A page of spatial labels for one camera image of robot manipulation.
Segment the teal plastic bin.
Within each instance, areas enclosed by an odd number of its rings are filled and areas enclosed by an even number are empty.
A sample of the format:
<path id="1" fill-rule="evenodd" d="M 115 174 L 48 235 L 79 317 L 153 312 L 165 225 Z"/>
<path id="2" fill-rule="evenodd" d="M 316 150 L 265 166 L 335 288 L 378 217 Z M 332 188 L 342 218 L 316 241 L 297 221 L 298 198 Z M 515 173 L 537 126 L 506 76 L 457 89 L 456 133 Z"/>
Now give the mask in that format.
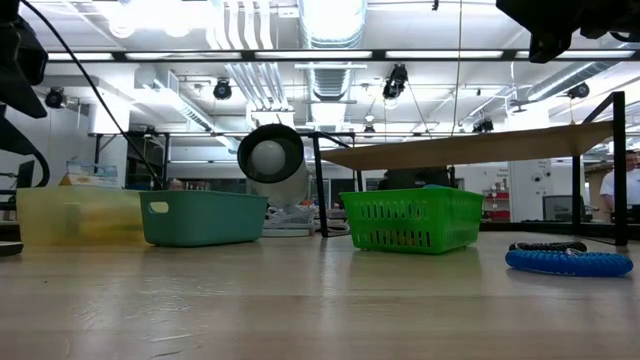
<path id="1" fill-rule="evenodd" d="M 160 247 L 254 242 L 262 235 L 267 198 L 219 191 L 139 194 L 145 241 Z"/>

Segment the black computer monitor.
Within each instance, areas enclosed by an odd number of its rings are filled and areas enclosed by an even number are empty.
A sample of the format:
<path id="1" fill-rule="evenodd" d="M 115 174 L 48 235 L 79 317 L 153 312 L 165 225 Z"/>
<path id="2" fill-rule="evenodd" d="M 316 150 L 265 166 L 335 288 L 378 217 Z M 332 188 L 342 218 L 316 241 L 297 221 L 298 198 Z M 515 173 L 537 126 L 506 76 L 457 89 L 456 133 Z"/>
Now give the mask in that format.
<path id="1" fill-rule="evenodd" d="M 542 198 L 543 220 L 549 222 L 573 221 L 573 196 L 550 195 Z"/>

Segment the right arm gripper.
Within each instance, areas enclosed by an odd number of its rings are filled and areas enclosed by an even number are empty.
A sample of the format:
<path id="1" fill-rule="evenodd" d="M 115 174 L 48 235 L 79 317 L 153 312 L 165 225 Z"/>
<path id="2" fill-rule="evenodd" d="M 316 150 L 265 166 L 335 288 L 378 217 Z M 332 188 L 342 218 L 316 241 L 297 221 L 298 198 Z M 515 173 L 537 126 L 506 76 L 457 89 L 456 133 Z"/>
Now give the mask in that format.
<path id="1" fill-rule="evenodd" d="M 547 63 L 568 50 L 580 27 L 582 0 L 496 0 L 496 7 L 530 32 L 531 63 Z"/>

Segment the silver ventilation duct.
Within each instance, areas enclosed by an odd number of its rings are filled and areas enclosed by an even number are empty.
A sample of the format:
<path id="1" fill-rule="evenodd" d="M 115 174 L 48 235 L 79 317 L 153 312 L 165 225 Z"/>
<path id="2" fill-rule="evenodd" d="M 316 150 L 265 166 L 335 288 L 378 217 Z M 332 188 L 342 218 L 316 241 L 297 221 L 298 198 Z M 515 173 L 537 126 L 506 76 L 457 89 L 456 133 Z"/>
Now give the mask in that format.
<path id="1" fill-rule="evenodd" d="M 356 49 L 362 43 L 367 0 L 297 0 L 303 45 L 309 49 Z M 340 101 L 353 71 L 345 68 L 307 71 L 311 93 L 320 101 Z"/>

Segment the green slotted plastic basket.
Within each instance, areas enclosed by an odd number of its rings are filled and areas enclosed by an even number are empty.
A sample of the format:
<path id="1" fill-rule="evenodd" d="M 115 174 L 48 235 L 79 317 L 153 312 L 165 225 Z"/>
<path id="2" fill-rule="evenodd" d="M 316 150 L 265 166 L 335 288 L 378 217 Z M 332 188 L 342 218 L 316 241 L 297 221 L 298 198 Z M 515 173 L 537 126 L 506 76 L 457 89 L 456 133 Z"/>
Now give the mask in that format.
<path id="1" fill-rule="evenodd" d="M 361 250 L 443 254 L 478 239 L 484 198 L 459 189 L 399 189 L 342 195 Z"/>

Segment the wooden shelf riser black legs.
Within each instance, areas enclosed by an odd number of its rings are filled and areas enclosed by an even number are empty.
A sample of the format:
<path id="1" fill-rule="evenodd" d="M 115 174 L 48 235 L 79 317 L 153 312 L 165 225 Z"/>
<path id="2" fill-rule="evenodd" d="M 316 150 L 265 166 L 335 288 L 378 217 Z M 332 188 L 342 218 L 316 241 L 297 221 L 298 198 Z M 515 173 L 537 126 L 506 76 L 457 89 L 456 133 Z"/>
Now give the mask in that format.
<path id="1" fill-rule="evenodd" d="M 615 223 L 610 227 L 614 244 L 628 243 L 626 219 L 626 98 L 623 91 L 610 93 L 579 125 L 567 125 L 514 132 L 491 133 L 436 140 L 381 144 L 353 148 L 335 135 L 316 132 L 313 140 L 325 138 L 339 145 L 339 150 L 322 151 L 315 144 L 316 171 L 326 160 L 358 172 L 381 169 L 411 169 L 458 164 L 520 161 L 570 157 L 572 159 L 573 221 L 571 233 L 583 235 L 580 208 L 580 156 L 596 144 L 612 138 L 614 142 Z"/>

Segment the white desk lamp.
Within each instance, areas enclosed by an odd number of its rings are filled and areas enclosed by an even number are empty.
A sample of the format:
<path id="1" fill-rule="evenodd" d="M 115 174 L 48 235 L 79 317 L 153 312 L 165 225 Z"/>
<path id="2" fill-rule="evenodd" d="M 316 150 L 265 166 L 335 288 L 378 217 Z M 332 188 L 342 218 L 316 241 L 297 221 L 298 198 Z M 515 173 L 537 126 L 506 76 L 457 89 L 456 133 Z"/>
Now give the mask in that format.
<path id="1" fill-rule="evenodd" d="M 304 143 L 293 128 L 256 128 L 240 142 L 237 162 L 252 189 L 267 198 L 264 237 L 306 237 L 315 232 L 315 209 L 303 203 L 310 190 Z"/>

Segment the yellow translucent plastic bin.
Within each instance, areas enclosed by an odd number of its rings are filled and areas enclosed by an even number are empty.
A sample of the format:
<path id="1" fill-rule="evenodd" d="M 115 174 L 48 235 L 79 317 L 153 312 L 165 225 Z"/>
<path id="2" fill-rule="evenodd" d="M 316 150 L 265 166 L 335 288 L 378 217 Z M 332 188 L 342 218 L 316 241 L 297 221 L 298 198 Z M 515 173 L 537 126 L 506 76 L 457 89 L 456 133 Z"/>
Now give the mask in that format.
<path id="1" fill-rule="evenodd" d="M 27 245 L 144 245 L 139 194 L 89 186 L 23 188 L 16 194 Z"/>

